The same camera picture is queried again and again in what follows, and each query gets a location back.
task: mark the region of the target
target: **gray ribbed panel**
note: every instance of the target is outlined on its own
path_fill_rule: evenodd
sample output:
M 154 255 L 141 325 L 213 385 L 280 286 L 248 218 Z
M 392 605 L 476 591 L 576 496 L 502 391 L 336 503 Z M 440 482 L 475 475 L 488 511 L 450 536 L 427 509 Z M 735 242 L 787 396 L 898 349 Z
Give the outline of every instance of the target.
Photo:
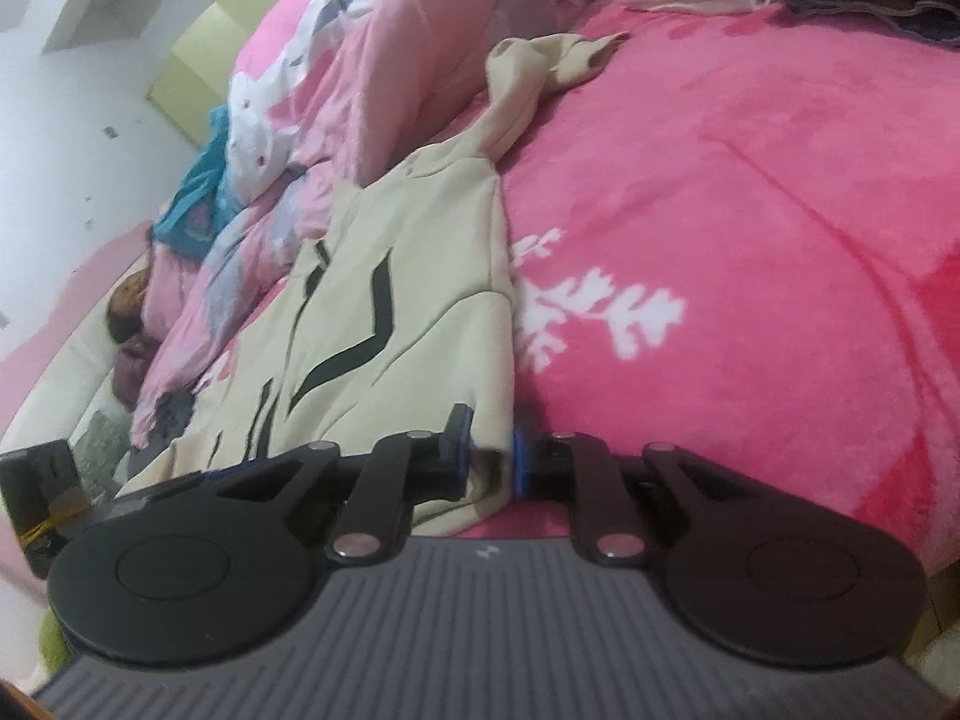
M 59 720 L 930 720 L 944 704 L 894 659 L 796 674 L 715 649 L 642 573 L 565 538 L 488 546 L 411 539 L 335 573 L 240 659 L 151 673 L 84 658 L 40 701 Z

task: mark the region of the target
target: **blue clothing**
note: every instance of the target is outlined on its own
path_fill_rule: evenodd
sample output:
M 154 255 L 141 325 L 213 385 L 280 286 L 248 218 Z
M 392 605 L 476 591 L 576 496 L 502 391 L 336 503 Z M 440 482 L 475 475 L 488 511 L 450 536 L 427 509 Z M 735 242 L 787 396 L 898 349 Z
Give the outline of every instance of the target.
M 243 210 L 230 186 L 227 106 L 209 114 L 209 143 L 187 172 L 165 214 L 154 223 L 154 238 L 177 254 L 203 260 L 220 231 Z

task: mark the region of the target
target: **pink blanket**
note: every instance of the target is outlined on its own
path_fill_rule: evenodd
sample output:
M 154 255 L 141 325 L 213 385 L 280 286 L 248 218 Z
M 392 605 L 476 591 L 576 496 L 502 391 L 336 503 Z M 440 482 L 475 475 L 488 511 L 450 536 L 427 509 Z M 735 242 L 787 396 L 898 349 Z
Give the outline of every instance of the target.
M 325 232 L 336 182 L 377 180 L 483 87 L 493 45 L 562 31 L 581 2 L 281 0 L 238 57 L 229 94 L 227 167 L 245 210 L 199 272 L 157 250 L 144 325 L 163 343 L 134 443 L 146 442 L 160 397 L 216 360 L 301 241 Z
M 518 391 L 960 557 L 960 55 L 853 20 L 634 33 L 504 167 Z M 565 528 L 508 509 L 472 536 Z

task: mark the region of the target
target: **black circular cover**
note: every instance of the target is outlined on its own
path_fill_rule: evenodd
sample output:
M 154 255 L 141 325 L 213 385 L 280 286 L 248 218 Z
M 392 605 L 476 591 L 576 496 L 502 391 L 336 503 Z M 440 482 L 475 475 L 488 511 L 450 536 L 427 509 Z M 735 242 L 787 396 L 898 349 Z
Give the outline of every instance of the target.
M 171 667 L 264 640 L 299 611 L 312 580 L 308 552 L 268 507 L 187 493 L 68 543 L 48 591 L 83 648 Z
M 793 668 L 898 652 L 925 597 L 923 571 L 893 538 L 785 496 L 704 506 L 664 582 L 704 637 Z

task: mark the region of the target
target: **white snowflake pattern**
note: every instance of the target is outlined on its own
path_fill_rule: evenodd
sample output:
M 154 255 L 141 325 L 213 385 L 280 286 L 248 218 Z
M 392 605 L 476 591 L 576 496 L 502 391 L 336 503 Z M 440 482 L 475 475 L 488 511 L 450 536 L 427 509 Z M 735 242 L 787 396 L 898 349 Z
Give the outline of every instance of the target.
M 512 264 L 521 265 L 530 256 L 549 257 L 553 254 L 550 245 L 562 237 L 558 228 L 542 236 L 527 236 L 512 247 Z M 515 286 L 520 305 L 515 318 L 517 348 L 535 372 L 544 370 L 565 351 L 566 343 L 556 329 L 572 317 L 606 324 L 617 357 L 634 360 L 644 346 L 657 348 L 664 344 L 667 330 L 680 324 L 686 307 L 685 300 L 675 298 L 667 289 L 657 289 L 649 296 L 640 284 L 618 290 L 611 276 L 599 268 L 549 289 L 518 275 Z

